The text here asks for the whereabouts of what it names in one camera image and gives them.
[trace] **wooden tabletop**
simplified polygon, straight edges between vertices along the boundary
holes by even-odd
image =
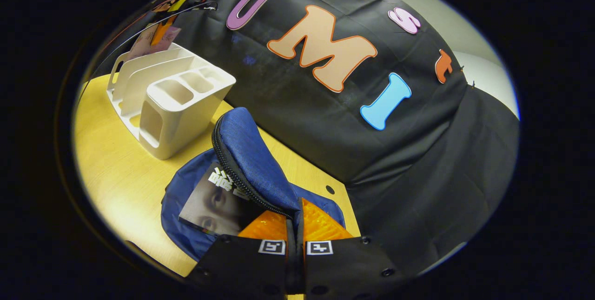
[[[113,232],[186,276],[196,261],[180,250],[161,227],[161,199],[174,173],[212,147],[214,124],[232,107],[223,101],[202,135],[168,160],[158,160],[140,145],[114,111],[106,94],[109,77],[89,82],[76,111],[74,146],[81,180],[96,211]],[[349,233],[360,236],[345,186],[259,130],[287,179],[334,200],[343,211]],[[327,185],[334,194],[327,191]]]

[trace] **blue bag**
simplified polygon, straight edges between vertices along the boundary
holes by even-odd
[[[199,154],[176,172],[165,190],[161,207],[165,233],[194,260],[200,260],[217,237],[180,222],[178,216],[213,162],[225,169],[251,201],[285,215],[293,220],[295,227],[300,220],[301,198],[314,203],[345,227],[343,213],[334,201],[287,181],[246,108],[238,107],[221,116],[212,139],[213,149]]]

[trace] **letter m cutout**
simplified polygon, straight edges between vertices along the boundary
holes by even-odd
[[[266,46],[275,54],[292,59],[295,47],[304,40],[301,67],[331,58],[323,67],[315,67],[314,78],[333,92],[341,92],[345,79],[361,62],[378,54],[376,48],[361,36],[351,36],[333,41],[336,18],[318,6],[306,6],[306,16],[290,29],[281,39],[269,41]]]

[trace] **zipper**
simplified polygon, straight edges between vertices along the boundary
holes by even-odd
[[[286,218],[292,220],[293,217],[291,215],[285,213],[281,208],[276,207],[274,204],[266,201],[266,199],[258,191],[256,191],[254,187],[252,187],[252,185],[247,181],[247,179],[245,179],[245,177],[240,178],[240,175],[238,175],[238,173],[242,173],[242,171],[236,164],[236,161],[231,156],[231,153],[227,150],[227,148],[221,141],[221,135],[219,134],[223,116],[221,116],[219,120],[217,120],[211,139],[213,143],[213,149],[215,150],[215,155],[217,156],[217,160],[219,160],[219,164],[221,165],[221,167],[223,167],[225,174],[231,177],[233,183],[236,184],[236,186],[238,186],[238,188],[242,192],[244,192],[252,202],[264,209],[267,209],[275,213],[279,213],[280,215],[284,215]]]

